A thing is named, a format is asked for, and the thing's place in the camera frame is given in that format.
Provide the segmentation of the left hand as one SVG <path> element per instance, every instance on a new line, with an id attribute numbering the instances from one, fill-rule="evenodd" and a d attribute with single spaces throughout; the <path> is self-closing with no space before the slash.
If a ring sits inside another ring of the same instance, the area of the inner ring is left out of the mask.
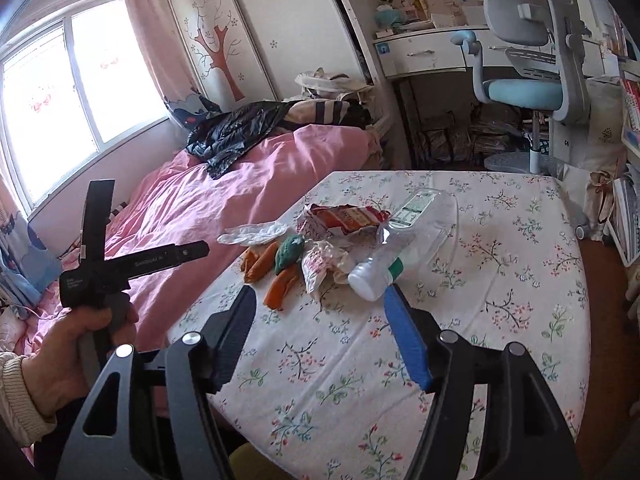
<path id="1" fill-rule="evenodd" d="M 107 328 L 111 320 L 108 309 L 66 309 L 43 338 L 40 349 L 22 361 L 25 387 L 45 420 L 52 419 L 58 410 L 89 392 L 78 340 Z"/>

